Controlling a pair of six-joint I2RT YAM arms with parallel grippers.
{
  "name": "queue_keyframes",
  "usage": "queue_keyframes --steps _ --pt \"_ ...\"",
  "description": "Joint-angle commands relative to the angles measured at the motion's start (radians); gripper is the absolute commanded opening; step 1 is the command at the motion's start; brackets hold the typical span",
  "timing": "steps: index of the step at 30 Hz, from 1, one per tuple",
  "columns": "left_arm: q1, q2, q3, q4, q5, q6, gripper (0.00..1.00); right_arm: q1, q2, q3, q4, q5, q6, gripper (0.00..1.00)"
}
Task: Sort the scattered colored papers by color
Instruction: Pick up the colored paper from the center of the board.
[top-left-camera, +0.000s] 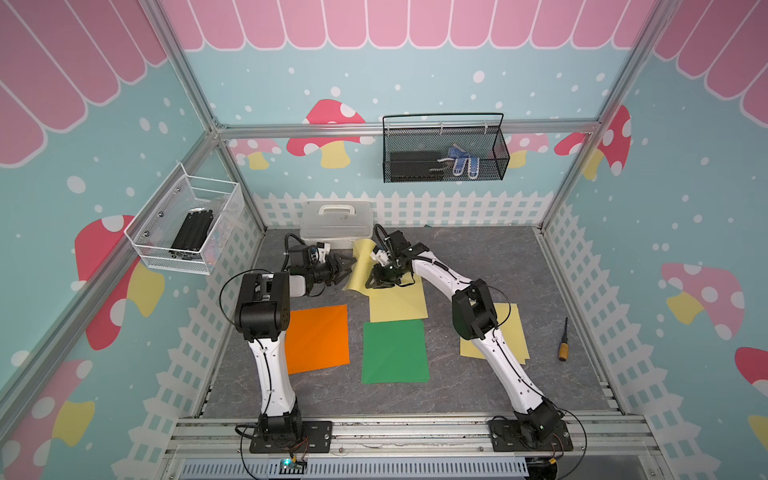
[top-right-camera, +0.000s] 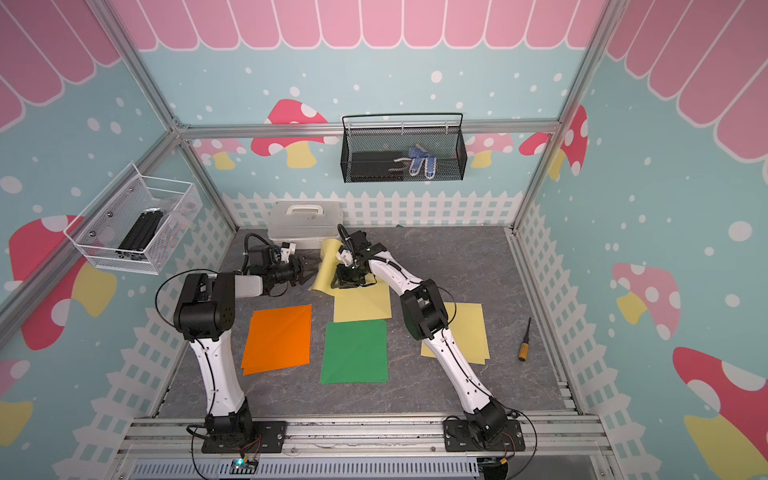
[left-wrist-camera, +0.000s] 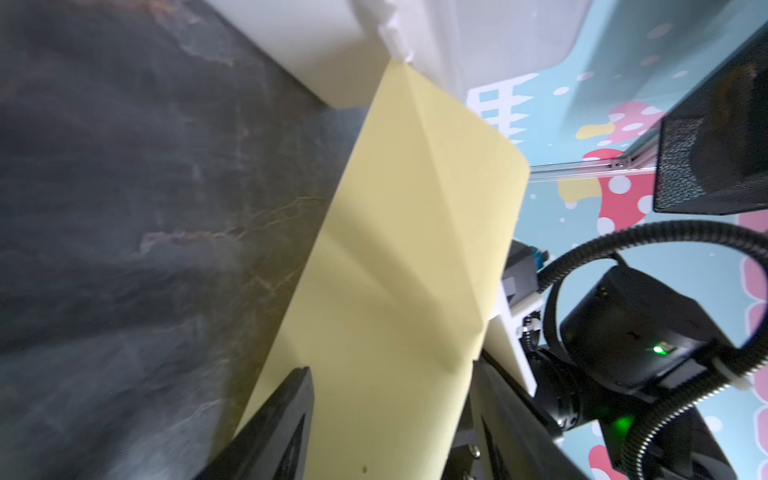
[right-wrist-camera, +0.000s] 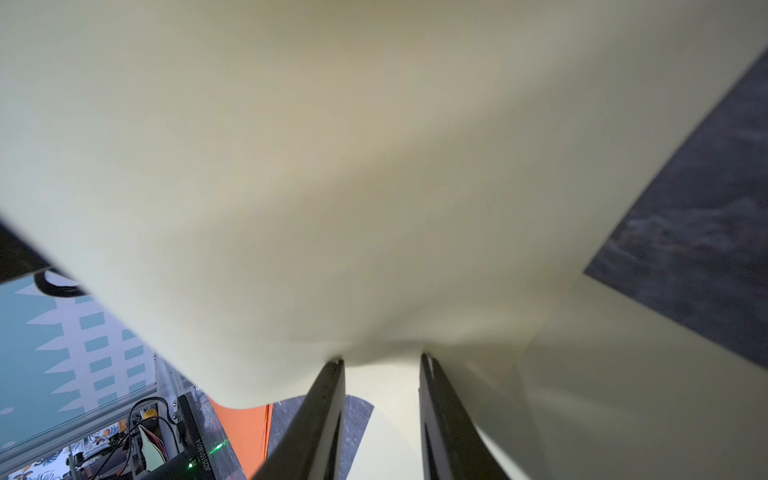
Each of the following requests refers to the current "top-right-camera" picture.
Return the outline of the orange paper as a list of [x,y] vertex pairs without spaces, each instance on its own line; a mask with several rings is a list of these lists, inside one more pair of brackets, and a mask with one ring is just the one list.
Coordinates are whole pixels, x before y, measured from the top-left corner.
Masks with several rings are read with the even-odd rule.
[[310,363],[312,306],[254,312],[241,369],[245,375]]

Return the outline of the small green paper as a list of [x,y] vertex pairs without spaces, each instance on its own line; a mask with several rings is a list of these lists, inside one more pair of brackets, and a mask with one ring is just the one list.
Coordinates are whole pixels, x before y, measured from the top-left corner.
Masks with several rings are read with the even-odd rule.
[[320,383],[386,383],[389,379],[385,320],[329,323]]

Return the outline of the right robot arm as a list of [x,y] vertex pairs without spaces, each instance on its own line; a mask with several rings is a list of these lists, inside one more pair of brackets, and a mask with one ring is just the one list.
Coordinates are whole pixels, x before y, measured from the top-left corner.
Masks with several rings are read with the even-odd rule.
[[380,243],[372,243],[362,230],[348,232],[337,226],[341,241],[332,284],[341,289],[363,288],[367,279],[383,281],[398,295],[409,334],[438,360],[453,386],[466,418],[472,445],[488,450],[500,443],[512,450],[524,447],[523,435],[510,431],[523,412],[503,405],[487,389],[461,353],[451,330],[453,316],[431,279],[422,279],[395,260]]

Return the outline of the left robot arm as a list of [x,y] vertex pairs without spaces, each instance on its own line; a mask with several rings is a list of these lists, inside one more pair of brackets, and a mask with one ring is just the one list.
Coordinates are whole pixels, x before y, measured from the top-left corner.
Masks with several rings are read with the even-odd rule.
[[294,243],[275,244],[251,232],[244,237],[240,269],[194,268],[169,278],[180,279],[182,288],[172,318],[160,319],[183,336],[199,363],[206,414],[187,431],[202,441],[203,453],[237,453],[243,464],[250,453],[281,451],[285,424],[255,421],[238,380],[231,345],[236,301],[269,296],[278,285],[303,285],[320,263]]

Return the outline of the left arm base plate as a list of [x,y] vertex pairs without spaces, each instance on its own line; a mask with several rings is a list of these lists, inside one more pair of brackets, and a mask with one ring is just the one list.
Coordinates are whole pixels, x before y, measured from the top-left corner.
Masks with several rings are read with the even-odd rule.
[[281,453],[287,434],[285,421],[254,421],[246,433],[208,435],[204,454]]

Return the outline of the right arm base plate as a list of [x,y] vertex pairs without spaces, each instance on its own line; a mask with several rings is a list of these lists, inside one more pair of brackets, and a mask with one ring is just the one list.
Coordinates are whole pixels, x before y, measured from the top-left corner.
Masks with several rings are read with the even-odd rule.
[[521,425],[517,420],[508,420],[502,434],[492,441],[485,442],[474,438],[469,422],[455,415],[446,417],[442,421],[442,428],[447,452],[488,451],[513,454],[526,450]]

